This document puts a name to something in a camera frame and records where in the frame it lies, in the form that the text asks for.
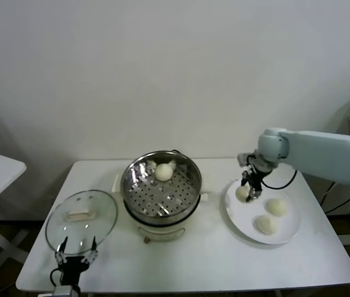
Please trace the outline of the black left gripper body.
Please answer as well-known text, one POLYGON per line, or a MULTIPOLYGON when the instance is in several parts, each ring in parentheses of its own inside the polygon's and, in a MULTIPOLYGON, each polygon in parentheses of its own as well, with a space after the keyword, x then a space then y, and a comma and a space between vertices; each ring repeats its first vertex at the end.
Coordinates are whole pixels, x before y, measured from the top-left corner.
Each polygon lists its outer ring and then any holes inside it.
POLYGON ((90 266, 89 260, 84 256, 58 257, 58 268, 61 272, 61 285, 78 285, 81 273, 90 266))

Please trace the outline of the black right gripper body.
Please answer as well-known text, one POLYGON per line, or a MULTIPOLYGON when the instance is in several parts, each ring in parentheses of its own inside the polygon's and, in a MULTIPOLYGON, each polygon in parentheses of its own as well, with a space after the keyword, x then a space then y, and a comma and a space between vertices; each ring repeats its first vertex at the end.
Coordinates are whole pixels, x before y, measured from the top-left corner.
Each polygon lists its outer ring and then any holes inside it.
POLYGON ((255 169, 247 169, 243 174, 248 175, 249 186, 257 186, 258 184, 262 185, 263 179, 269 175, 269 172, 262 172, 255 169))

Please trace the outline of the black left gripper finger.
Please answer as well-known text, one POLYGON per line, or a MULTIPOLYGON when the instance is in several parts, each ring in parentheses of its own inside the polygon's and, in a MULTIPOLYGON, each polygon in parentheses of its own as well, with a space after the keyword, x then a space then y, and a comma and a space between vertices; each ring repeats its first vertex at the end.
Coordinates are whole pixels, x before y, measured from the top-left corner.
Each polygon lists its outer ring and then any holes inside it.
POLYGON ((68 237, 65 237, 64 241, 58 246, 56 252, 55 252, 55 259, 57 263, 65 263, 66 257, 65 257, 65 249, 67 245, 68 237))
POLYGON ((82 259, 82 263, 93 263, 94 260, 98 256, 98 250, 97 250, 97 242, 95 237, 92 240, 91 248, 89 249, 88 253, 84 254, 84 258, 82 259))

